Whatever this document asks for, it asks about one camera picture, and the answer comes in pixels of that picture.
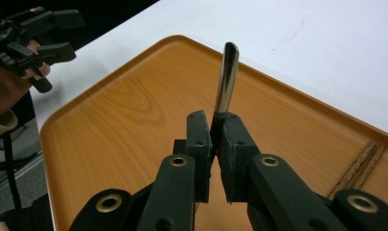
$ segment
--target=wooden tray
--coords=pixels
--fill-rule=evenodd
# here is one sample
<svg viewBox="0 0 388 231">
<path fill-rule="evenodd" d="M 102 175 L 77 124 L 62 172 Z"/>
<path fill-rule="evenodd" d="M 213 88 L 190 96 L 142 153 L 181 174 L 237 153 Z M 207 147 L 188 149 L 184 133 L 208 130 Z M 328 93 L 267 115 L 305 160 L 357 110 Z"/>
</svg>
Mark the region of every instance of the wooden tray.
<svg viewBox="0 0 388 231">
<path fill-rule="evenodd" d="M 67 230 L 96 193 L 135 193 L 151 183 L 186 138 L 186 116 L 211 122 L 221 53 L 181 36 L 165 38 L 53 114 L 41 129 L 57 230 Z M 240 64 L 230 112 L 262 152 L 283 157 L 317 193 L 327 195 L 370 140 L 388 134 Z M 388 148 L 364 191 L 388 202 Z M 245 204 L 225 202 L 219 166 L 196 230 L 249 230 Z"/>
</svg>

